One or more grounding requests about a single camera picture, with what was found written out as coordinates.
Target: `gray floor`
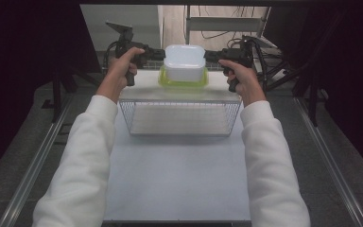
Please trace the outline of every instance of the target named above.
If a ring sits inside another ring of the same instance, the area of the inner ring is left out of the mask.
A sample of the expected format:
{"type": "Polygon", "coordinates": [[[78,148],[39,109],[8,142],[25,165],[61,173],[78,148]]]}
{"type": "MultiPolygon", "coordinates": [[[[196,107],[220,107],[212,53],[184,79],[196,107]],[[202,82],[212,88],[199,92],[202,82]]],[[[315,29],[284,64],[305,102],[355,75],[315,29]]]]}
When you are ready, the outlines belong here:
{"type": "MultiPolygon", "coordinates": [[[[180,10],[169,10],[168,12],[175,15],[175,17],[176,13],[181,13],[182,15],[180,10]]],[[[182,37],[182,35],[169,35],[168,37],[170,36],[182,37]]],[[[216,49],[224,44],[224,42],[219,40],[210,41],[213,43],[208,44],[208,47],[216,49]]],[[[169,44],[177,43],[176,41],[171,41],[171,38],[166,40],[165,37],[166,42],[169,44]]],[[[196,44],[206,45],[199,41],[195,42],[196,44]]],[[[95,75],[95,77],[97,79],[102,78],[100,75],[95,75]]],[[[91,96],[95,92],[93,85],[78,78],[77,82],[79,89],[71,103],[68,115],[65,116],[60,135],[56,137],[55,143],[49,151],[43,169],[27,197],[25,206],[17,218],[15,226],[31,225],[32,211],[37,200],[46,191],[59,164],[67,139],[67,132],[69,132],[76,116],[85,110],[91,96]]],[[[346,205],[338,194],[337,188],[291,96],[290,89],[293,83],[294,81],[268,93],[268,100],[275,116],[280,119],[284,127],[285,137],[290,145],[294,167],[297,171],[302,197],[309,208],[312,226],[354,226],[346,205]]],[[[36,91],[34,105],[28,118],[0,161],[0,219],[19,182],[26,173],[30,161],[51,126],[50,120],[53,116],[53,111],[41,108],[44,101],[50,98],[52,98],[50,84],[46,84],[36,91]]],[[[317,117],[319,120],[319,130],[363,209],[363,159],[331,119],[321,102],[318,105],[317,117]]],[[[230,226],[230,224],[211,226],[230,226]]]]}

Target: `white table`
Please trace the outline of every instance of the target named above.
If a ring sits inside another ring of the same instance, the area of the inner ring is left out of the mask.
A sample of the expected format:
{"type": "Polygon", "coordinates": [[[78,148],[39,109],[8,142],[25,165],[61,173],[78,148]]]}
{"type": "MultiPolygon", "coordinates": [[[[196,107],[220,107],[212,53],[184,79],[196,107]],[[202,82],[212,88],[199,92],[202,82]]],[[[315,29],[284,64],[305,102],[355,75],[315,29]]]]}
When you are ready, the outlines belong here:
{"type": "Polygon", "coordinates": [[[239,116],[229,137],[130,136],[120,110],[115,126],[104,221],[251,219],[239,116]]]}

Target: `wire basket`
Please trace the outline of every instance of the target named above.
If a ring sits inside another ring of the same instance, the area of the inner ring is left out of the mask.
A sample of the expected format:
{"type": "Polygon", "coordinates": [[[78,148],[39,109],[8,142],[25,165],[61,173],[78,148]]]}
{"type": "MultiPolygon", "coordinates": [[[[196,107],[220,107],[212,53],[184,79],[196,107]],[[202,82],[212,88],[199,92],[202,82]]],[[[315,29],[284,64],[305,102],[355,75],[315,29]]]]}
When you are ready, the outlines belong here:
{"type": "Polygon", "coordinates": [[[209,75],[209,84],[202,90],[176,92],[158,83],[159,73],[145,71],[119,98],[131,135],[231,134],[241,98],[228,91],[222,73],[209,75]]]}

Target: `container lid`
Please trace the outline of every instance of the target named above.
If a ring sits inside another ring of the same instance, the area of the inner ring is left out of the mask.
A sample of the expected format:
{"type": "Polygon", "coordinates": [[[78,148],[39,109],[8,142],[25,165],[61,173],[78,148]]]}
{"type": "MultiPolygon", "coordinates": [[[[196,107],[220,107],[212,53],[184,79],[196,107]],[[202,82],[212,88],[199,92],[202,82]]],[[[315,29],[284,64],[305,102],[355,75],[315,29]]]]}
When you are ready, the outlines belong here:
{"type": "Polygon", "coordinates": [[[174,44],[165,50],[164,65],[167,68],[203,68],[205,66],[205,50],[199,45],[174,44]]]}

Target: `white plastic container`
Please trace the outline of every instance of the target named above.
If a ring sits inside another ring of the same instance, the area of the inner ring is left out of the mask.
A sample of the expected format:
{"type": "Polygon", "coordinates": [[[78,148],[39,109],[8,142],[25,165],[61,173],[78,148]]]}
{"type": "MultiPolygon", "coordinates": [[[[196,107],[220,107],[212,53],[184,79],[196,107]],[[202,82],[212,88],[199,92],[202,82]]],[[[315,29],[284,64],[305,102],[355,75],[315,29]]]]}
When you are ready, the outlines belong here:
{"type": "Polygon", "coordinates": [[[174,81],[200,81],[205,67],[205,50],[198,45],[170,45],[165,50],[166,76],[174,81]]]}

